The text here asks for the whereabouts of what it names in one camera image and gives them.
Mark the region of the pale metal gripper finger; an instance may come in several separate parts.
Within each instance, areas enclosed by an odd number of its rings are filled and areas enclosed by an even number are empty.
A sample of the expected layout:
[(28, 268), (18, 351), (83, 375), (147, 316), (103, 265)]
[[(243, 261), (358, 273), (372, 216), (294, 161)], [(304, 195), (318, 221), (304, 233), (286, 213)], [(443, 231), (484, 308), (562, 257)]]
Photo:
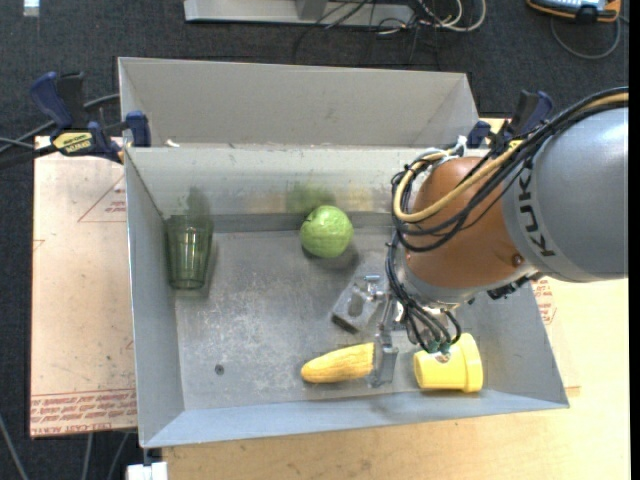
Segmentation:
[(351, 281), (331, 311), (332, 321), (342, 329), (361, 332), (386, 301), (385, 280), (379, 274), (367, 274)]
[(369, 374), (369, 386), (379, 388), (391, 384), (399, 349), (390, 344), (374, 343), (372, 371)]

